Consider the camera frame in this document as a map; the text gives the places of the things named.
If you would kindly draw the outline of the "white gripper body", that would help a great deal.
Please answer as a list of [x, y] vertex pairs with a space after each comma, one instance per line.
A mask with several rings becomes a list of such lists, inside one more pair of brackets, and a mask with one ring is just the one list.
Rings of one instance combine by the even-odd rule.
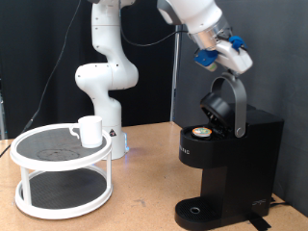
[[242, 48], [239, 50], [234, 49], [228, 41], [219, 41], [216, 45], [216, 50], [218, 51], [216, 61], [239, 74], [245, 73], [253, 65], [253, 61], [246, 51]]

